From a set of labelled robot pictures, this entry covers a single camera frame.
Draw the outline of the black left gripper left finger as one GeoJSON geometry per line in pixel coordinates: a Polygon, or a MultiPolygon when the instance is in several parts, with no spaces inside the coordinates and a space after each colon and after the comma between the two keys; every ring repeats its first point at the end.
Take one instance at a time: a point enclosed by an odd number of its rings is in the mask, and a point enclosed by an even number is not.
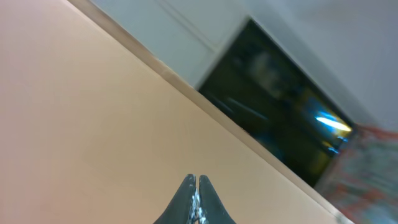
{"type": "Polygon", "coordinates": [[[154,224],[192,224],[195,221],[196,176],[188,174],[154,224]]]}

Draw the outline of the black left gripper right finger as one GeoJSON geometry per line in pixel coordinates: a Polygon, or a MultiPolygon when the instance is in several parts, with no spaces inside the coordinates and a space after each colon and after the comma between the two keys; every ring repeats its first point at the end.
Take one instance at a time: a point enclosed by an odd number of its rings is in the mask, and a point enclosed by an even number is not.
{"type": "Polygon", "coordinates": [[[210,179],[206,175],[199,178],[200,206],[199,224],[236,224],[225,209],[210,179]]]}

